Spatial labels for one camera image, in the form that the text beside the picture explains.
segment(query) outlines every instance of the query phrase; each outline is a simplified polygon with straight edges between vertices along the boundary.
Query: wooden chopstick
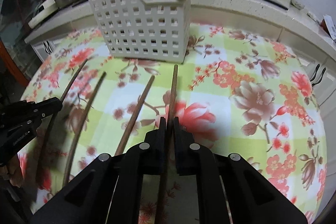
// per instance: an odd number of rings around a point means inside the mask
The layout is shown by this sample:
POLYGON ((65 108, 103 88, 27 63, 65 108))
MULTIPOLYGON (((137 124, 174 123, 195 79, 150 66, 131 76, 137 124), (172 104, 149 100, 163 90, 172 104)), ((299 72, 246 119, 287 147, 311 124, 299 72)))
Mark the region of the wooden chopstick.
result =
POLYGON ((91 105, 97 95, 97 92, 101 86, 101 83, 103 82, 104 78, 106 76, 106 72, 104 71, 103 74, 101 75, 97 85, 95 86, 93 92, 92 92, 92 95, 84 109, 84 112, 81 116, 81 119, 79 121, 79 127, 78 127, 78 131, 75 132, 75 136, 72 140, 72 143, 71 143, 71 147, 70 147, 70 150, 69 150, 69 154, 68 154, 68 158, 67 158, 67 163, 66 163, 66 166, 65 166, 65 172, 64 172, 64 177, 63 177, 63 187, 66 186, 68 183, 69 183, 69 177, 70 177, 70 171, 71 171, 71 166, 72 166, 72 161, 74 159, 74 155, 75 155, 75 150, 76 150, 76 147, 77 147, 77 143, 78 143, 78 140, 79 140, 79 137, 80 137, 80 134, 82 132, 82 129, 83 129, 83 126, 84 126, 84 123, 85 123, 85 120, 86 120, 86 117, 89 113, 89 110, 91 108, 91 105))
POLYGON ((138 115, 139 115, 139 112, 140 112, 140 110, 141 110, 141 107, 142 107, 142 105, 143 105, 143 103, 144 103, 144 101, 145 101, 145 99, 146 99, 146 96, 147 96, 147 94, 148 94, 148 92, 149 92, 149 89, 150 89, 151 86, 152 86, 152 83, 153 83, 153 81, 154 81, 154 78, 155 78, 154 75, 152 75, 151 78, 149 79, 149 81, 148 81, 148 83, 147 83, 147 85, 146 85, 146 87, 145 87, 145 90, 143 91, 143 93, 142 93, 140 99, 138 100, 138 104, 136 105, 136 108, 135 108, 135 110, 134 110, 134 112, 133 112, 133 114, 132 114, 132 116, 131 116, 131 118, 130 118, 128 124, 127 124, 127 127, 126 127, 126 129, 125 129, 125 131, 124 131, 124 133, 123 133, 123 135, 122 135, 122 137, 121 137, 121 140, 120 140, 120 142, 119 142, 119 145, 118 145, 118 147, 117 147, 117 150, 116 150, 116 152, 115 152, 115 154, 114 154, 115 156, 124 153, 124 149, 125 149, 125 146, 126 146, 126 144, 127 144, 129 135, 130 135, 131 132, 132 132, 132 129, 133 129, 134 125, 135 125, 135 122, 136 122, 136 120, 137 120, 137 117, 138 117, 138 115))
POLYGON ((165 134, 165 143, 164 143, 164 165, 163 165, 163 173, 160 176, 159 183, 159 192, 157 194, 157 206, 156 206, 156 214, 155 214, 155 224, 161 223, 163 210, 164 210, 164 197, 167 188, 167 178, 168 178, 168 159, 169 159, 169 148, 173 135, 173 121, 175 116, 175 98, 176 98, 176 87, 177 87, 177 69, 178 66, 174 65, 173 79, 171 83, 170 90, 170 100, 169 100, 169 109, 168 109, 168 117, 167 117, 167 129, 165 134))
MULTIPOLYGON (((61 98, 60 98, 60 101, 63 103, 64 100, 65 100, 65 97, 67 96, 72 84, 74 83, 74 81, 76 80, 78 74, 81 72, 82 68, 84 67, 84 65, 86 64, 86 62, 88 61, 88 59, 85 59, 84 62, 79 66, 78 70, 75 72, 75 74, 72 76, 69 84, 67 85, 65 91, 63 92, 61 98)), ((47 146, 47 143, 48 143, 48 140, 49 140, 49 136, 50 136, 50 132, 53 128, 53 125, 54 125, 54 122, 56 120, 56 116, 57 116, 58 112, 53 114, 53 116, 51 117, 50 119, 50 122, 48 124, 48 127, 47 127, 47 130, 44 134, 44 139, 43 139, 43 143, 42 143, 42 146, 41 146, 41 150, 40 150, 40 156, 38 158, 38 161, 37 161, 37 168, 36 168, 36 174, 39 173, 39 170, 41 168, 41 165, 42 165, 42 162, 43 162, 43 157, 44 157, 44 151, 45 151, 45 148, 47 146)))

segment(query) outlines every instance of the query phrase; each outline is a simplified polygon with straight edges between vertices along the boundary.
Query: red flower print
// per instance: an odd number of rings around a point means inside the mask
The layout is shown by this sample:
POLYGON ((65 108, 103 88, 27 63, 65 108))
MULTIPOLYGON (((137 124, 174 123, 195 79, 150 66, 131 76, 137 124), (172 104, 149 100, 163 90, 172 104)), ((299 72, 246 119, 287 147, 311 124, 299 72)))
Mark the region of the red flower print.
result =
POLYGON ((278 115, 278 116, 281 116, 281 115, 287 113, 287 110, 288 110, 288 107, 287 107, 287 106, 282 106, 282 107, 280 107, 280 108, 278 109, 278 111, 277 111, 277 115, 278 115))
POLYGON ((304 97, 309 97, 311 95, 312 87, 307 75, 294 71, 291 79, 304 97))
POLYGON ((291 146, 289 142, 285 142, 285 144, 283 145, 283 152, 288 154, 289 150, 291 150, 291 146))
POLYGON ((86 162, 84 157, 81 157, 81 160, 78 161, 78 166, 80 170, 83 170, 85 167, 88 166, 88 163, 86 162))
MULTIPOLYGON (((157 127, 159 127, 161 117, 165 117, 167 120, 168 109, 169 105, 166 106, 164 115, 156 117, 155 124, 157 127)), ((210 148, 219 139, 215 130, 210 128, 210 124, 216 121, 216 116, 209 111, 207 105, 193 103, 187 107, 185 101, 177 101, 175 116, 179 118, 180 125, 193 133, 196 143, 210 148)))
POLYGON ((97 149, 93 145, 88 146, 88 148, 86 149, 86 154, 88 156, 93 156, 96 153, 97 153, 97 149))
POLYGON ((266 167, 266 172, 269 175, 272 175, 274 171, 277 169, 281 168, 282 164, 279 162, 279 156, 275 155, 273 157, 269 157, 267 159, 267 167, 266 167))
POLYGON ((48 169, 41 169, 36 177, 39 189, 51 191, 51 173, 48 169))
POLYGON ((304 216, 307 218, 308 224, 312 224, 314 221, 314 212, 313 211, 307 211, 304 216))
POLYGON ((286 124, 283 122, 280 126, 279 126, 279 134, 281 134, 281 136, 288 138, 289 134, 288 134, 289 128, 288 126, 286 126, 286 124))
POLYGON ((117 121, 121 120, 124 115, 124 110, 122 108, 117 108, 115 111, 113 111, 113 118, 115 118, 117 121))
POLYGON ((289 154, 285 162, 282 165, 282 169, 286 170, 287 172, 291 173, 295 171, 295 163, 296 163, 296 156, 289 154))
POLYGON ((274 149, 279 149, 282 146, 282 142, 280 141, 279 138, 273 138, 272 143, 274 149))
POLYGON ((148 224, 150 216, 148 214, 139 215, 138 224, 148 224))
POLYGON ((224 72, 229 72, 229 71, 232 71, 236 68, 235 65, 233 64, 230 64, 229 62, 227 61, 221 61, 219 63, 219 67, 224 71, 224 72))
POLYGON ((213 77, 214 84, 219 85, 221 88, 227 88, 233 83, 232 78, 230 78, 230 76, 227 74, 220 75, 218 73, 215 73, 213 77))
POLYGON ((94 48, 86 48, 80 50, 77 54, 74 54, 70 59, 69 68, 74 68, 82 64, 84 60, 87 59, 94 51, 94 48))
POLYGON ((291 198, 291 203, 295 204, 297 201, 297 196, 294 196, 291 198))

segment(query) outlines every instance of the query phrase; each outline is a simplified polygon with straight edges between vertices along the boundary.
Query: brown flower print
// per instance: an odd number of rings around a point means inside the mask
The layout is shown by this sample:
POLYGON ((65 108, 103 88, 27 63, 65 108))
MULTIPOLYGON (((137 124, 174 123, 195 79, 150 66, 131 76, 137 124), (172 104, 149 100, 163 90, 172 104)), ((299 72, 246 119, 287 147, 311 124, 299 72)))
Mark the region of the brown flower print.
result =
MULTIPOLYGON (((80 105, 75 105, 70 111, 70 114, 65 121, 65 125, 69 131, 78 132, 79 131, 79 122, 84 113, 84 109, 81 108, 80 105)), ((89 121, 88 117, 86 117, 86 120, 84 122, 83 130, 85 131, 87 128, 87 122, 89 121)))
MULTIPOLYGON (((129 121, 123 122, 121 124, 121 129, 125 130, 126 127, 127 127, 127 125, 128 125, 128 123, 129 123, 129 121)), ((140 128, 141 128, 141 122, 135 122, 135 124, 134 124, 134 126, 132 128, 132 131, 131 131, 131 135, 137 136, 139 134, 138 129, 140 129, 140 128)))

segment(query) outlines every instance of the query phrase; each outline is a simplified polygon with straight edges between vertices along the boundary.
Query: metal screw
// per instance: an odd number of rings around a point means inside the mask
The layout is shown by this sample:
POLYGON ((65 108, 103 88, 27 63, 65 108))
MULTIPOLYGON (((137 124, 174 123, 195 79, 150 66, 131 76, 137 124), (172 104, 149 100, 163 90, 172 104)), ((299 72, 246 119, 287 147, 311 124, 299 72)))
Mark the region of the metal screw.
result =
POLYGON ((232 160, 234 160, 234 161, 238 161, 238 160, 240 160, 240 155, 237 154, 237 153, 232 153, 232 154, 230 155, 230 159, 232 159, 232 160))
POLYGON ((139 148, 142 149, 142 150, 146 150, 150 147, 150 144, 149 143, 141 143, 139 145, 139 148))
POLYGON ((107 153, 103 153, 103 154, 100 154, 100 155, 98 156, 98 159, 99 159, 100 161, 107 161, 109 158, 110 158, 110 155, 107 154, 107 153))
POLYGON ((189 147, 192 150, 199 150, 201 148, 198 143, 192 143, 191 145, 189 145, 189 147))

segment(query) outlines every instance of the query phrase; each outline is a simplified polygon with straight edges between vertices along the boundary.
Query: basket hole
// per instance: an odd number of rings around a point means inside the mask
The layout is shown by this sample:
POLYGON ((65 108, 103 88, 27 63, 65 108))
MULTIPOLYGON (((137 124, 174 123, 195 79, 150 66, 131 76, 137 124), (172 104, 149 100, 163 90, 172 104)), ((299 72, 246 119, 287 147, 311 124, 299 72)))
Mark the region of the basket hole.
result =
POLYGON ((172 26, 177 26, 177 18, 172 18, 171 19, 171 25, 172 26))
POLYGON ((171 14, 177 14, 177 7, 176 6, 171 6, 170 7, 170 13, 171 14))
POLYGON ((147 18, 147 25, 149 25, 149 26, 153 25, 153 19, 152 18, 147 18))
POLYGON ((165 25, 165 19, 164 18, 159 18, 159 25, 160 26, 165 25))
POLYGON ((145 14, 149 15, 152 12, 151 7, 145 6, 145 14))

